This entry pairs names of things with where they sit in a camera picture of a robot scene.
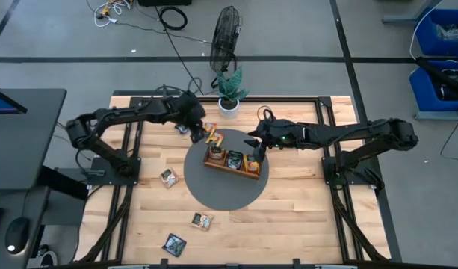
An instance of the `monitor screen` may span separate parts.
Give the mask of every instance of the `monitor screen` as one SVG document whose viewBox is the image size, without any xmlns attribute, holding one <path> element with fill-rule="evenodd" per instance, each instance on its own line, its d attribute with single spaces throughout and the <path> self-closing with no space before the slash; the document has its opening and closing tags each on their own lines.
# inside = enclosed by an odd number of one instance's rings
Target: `monitor screen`
<svg viewBox="0 0 458 269">
<path fill-rule="evenodd" d="M 0 114 L 26 113 L 27 109 L 0 91 Z"/>
</svg>

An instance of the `computer mouse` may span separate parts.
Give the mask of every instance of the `computer mouse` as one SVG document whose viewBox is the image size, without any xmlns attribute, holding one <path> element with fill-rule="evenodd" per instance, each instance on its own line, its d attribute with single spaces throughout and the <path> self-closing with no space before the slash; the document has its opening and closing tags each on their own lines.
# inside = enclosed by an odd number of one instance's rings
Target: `computer mouse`
<svg viewBox="0 0 458 269">
<path fill-rule="evenodd" d="M 18 217 L 13 220 L 6 230 L 4 243 L 6 249 L 11 254 L 20 253 L 25 249 L 28 242 L 29 219 Z"/>
</svg>

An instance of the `blue bin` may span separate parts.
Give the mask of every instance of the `blue bin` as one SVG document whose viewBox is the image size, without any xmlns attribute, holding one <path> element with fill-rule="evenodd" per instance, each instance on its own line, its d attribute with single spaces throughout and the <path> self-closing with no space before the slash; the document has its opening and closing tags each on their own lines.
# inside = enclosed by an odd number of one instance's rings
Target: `blue bin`
<svg viewBox="0 0 458 269">
<path fill-rule="evenodd" d="M 416 31 L 422 52 L 433 56 L 458 56 L 458 41 L 441 39 L 435 24 L 458 24 L 458 10 L 433 10 L 423 19 Z"/>
<path fill-rule="evenodd" d="M 430 61 L 440 70 L 456 69 L 458 62 L 454 61 Z M 458 101 L 442 101 L 436 96 L 435 88 L 431 83 L 430 76 L 424 69 L 418 68 L 409 77 L 413 93 L 420 111 L 458 111 Z"/>
</svg>

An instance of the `wooden table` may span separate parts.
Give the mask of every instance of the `wooden table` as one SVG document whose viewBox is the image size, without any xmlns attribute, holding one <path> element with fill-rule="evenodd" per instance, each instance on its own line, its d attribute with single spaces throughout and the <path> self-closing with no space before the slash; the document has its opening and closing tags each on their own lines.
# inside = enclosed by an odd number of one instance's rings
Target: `wooden table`
<svg viewBox="0 0 458 269">
<path fill-rule="evenodd" d="M 130 98 L 113 96 L 111 106 L 127 107 Z M 332 103 L 337 125 L 356 123 L 349 96 L 332 96 Z M 203 103 L 207 113 L 203 120 L 217 123 L 219 128 L 249 132 L 259 122 L 256 112 L 261 105 L 269 105 L 277 118 L 317 122 L 315 106 L 306 102 L 242 102 L 233 120 L 221 118 L 215 102 Z M 123 132 L 124 125 L 113 126 L 103 139 L 120 148 Z M 345 150 L 361 145 L 361 141 L 341 143 Z M 188 134 L 180 135 L 173 124 L 144 123 L 140 184 L 132 195 L 123 263 L 159 264 L 161 258 L 168 258 L 171 264 L 291 264 L 294 258 L 309 264 L 341 262 L 332 200 L 321 168 L 321 149 L 268 150 L 270 175 L 260 197 L 237 211 L 212 211 L 197 202 L 185 184 L 184 159 L 190 146 Z M 158 179 L 167 167 L 172 167 L 181 179 L 171 189 Z M 374 191 L 367 185 L 352 185 L 350 190 L 360 229 L 380 253 L 389 257 Z M 76 259 L 87 253 L 106 227 L 112 191 L 112 187 L 103 187 L 87 202 Z M 214 215 L 210 231 L 190 225 L 196 211 Z M 188 242 L 179 258 L 161 249 L 169 233 Z M 354 259 L 352 236 L 346 225 L 345 233 Z M 110 257 L 114 257 L 117 236 L 114 238 Z"/>
</svg>

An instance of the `concrete floor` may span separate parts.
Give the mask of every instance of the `concrete floor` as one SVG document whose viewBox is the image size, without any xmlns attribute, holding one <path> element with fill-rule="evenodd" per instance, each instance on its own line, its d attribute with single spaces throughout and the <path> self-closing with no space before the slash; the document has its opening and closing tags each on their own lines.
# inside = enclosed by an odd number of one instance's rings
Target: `concrete floor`
<svg viewBox="0 0 458 269">
<path fill-rule="evenodd" d="M 0 22 L 13 0 L 0 0 Z M 408 13 L 423 1 L 338 0 L 352 57 L 406 58 L 412 25 L 383 25 L 388 13 Z M 92 7 L 103 0 L 90 0 Z M 240 56 L 342 57 L 335 20 L 327 0 L 194 0 L 181 7 L 188 15 L 183 34 L 211 40 L 220 10 L 233 4 L 244 18 L 236 54 Z M 458 0 L 441 8 L 458 9 Z M 141 8 L 155 15 L 153 8 Z M 144 28 L 162 27 L 137 10 L 123 11 L 121 22 Z M 174 38 L 183 56 L 207 56 L 210 45 Z M 418 44 L 414 53 L 419 55 Z M 114 90 L 151 90 L 162 84 L 187 87 L 188 74 L 179 62 L 85 63 L 83 57 L 175 56 L 165 35 L 121 25 L 97 28 L 84 0 L 24 0 L 0 36 L 0 58 L 19 57 L 38 63 L 0 63 L 0 87 L 59 87 L 68 91 L 60 121 L 105 107 Z M 72 63 L 44 63 L 48 57 Z M 314 61 L 245 61 L 244 86 L 251 94 L 350 95 L 347 67 Z M 214 73 L 207 62 L 187 62 L 210 91 Z M 354 64 L 368 119 L 399 117 L 410 121 L 420 138 L 409 152 L 380 156 L 394 229 L 404 262 L 458 265 L 458 162 L 439 150 L 454 122 L 415 121 L 417 110 L 408 78 L 414 64 Z M 64 135 L 61 130 L 56 133 Z M 75 150 L 53 139 L 46 165 L 75 167 Z M 458 158 L 458 130 L 445 150 Z M 47 229 L 49 242 L 67 263 L 77 229 Z"/>
</svg>

